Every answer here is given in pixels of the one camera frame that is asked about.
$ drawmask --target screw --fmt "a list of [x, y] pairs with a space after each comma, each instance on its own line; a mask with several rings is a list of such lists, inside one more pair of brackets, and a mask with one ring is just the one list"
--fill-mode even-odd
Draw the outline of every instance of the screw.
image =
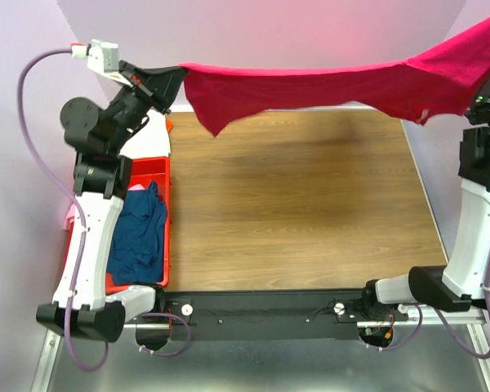
[[191, 304], [185, 304], [181, 307], [181, 313], [184, 316], [190, 316], [193, 313], [193, 307]]
[[344, 312], [345, 312], [345, 306], [342, 303], [337, 302], [334, 305], [334, 313], [336, 313], [338, 316], [341, 316]]

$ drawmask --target red plastic tray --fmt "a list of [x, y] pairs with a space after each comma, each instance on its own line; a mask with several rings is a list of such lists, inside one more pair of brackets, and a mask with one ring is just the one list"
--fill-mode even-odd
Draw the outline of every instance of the red plastic tray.
[[[166, 157], [159, 158], [141, 158], [132, 162], [131, 183], [133, 185], [143, 185], [145, 188], [154, 180], [158, 184], [158, 196], [167, 206], [167, 220], [165, 221], [165, 239], [163, 241], [163, 279], [157, 284], [166, 287], [169, 283], [169, 245], [171, 242], [171, 161]], [[69, 237], [67, 249], [71, 236], [73, 235], [73, 225], [69, 227]], [[129, 285], [116, 286], [113, 283], [113, 277], [107, 273], [105, 275], [105, 292], [108, 294], [120, 292], [129, 287]]]

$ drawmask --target pink cloth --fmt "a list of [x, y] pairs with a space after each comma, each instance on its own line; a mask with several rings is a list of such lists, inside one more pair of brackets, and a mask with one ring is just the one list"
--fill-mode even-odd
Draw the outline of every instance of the pink cloth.
[[[143, 185], [133, 185], [129, 190], [144, 190], [145, 187]], [[71, 223], [74, 222], [74, 210], [76, 207], [74, 204], [71, 206], [69, 211], [67, 212], [67, 216], [64, 219], [64, 230], [69, 230], [71, 228]]]
[[409, 59], [343, 69], [231, 69], [182, 64], [185, 93], [214, 136], [267, 109], [358, 101], [420, 124], [462, 115], [490, 73], [490, 18]]

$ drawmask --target wooden tabletop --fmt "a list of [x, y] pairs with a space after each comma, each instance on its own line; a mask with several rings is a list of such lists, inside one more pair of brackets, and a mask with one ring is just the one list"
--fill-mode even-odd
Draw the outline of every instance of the wooden tabletop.
[[168, 289], [362, 287], [445, 262], [398, 120], [268, 112], [215, 139], [170, 119]]

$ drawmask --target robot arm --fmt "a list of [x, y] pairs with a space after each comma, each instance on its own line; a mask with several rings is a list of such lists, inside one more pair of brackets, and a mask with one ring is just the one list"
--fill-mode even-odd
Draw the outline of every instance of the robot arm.
[[149, 121], [151, 108], [169, 113], [187, 69], [140, 69], [118, 61], [118, 46], [100, 41], [73, 45], [73, 56], [87, 58], [87, 67], [122, 87], [102, 109], [87, 98], [69, 100], [60, 112], [65, 142], [77, 152], [74, 187], [87, 222], [87, 240], [74, 292], [69, 292], [77, 262], [83, 226], [76, 225], [65, 270], [51, 304], [40, 305], [37, 320], [63, 334], [65, 307], [72, 301], [73, 336], [116, 341], [126, 321], [159, 309], [160, 287], [134, 285], [115, 295], [105, 295], [105, 271], [114, 226], [123, 208], [131, 178], [132, 160], [120, 155], [123, 145]]
[[460, 144], [462, 205], [448, 265], [413, 267], [409, 274], [367, 283], [381, 304], [420, 302], [446, 312], [484, 308], [490, 293], [490, 77], [465, 113], [472, 125]]

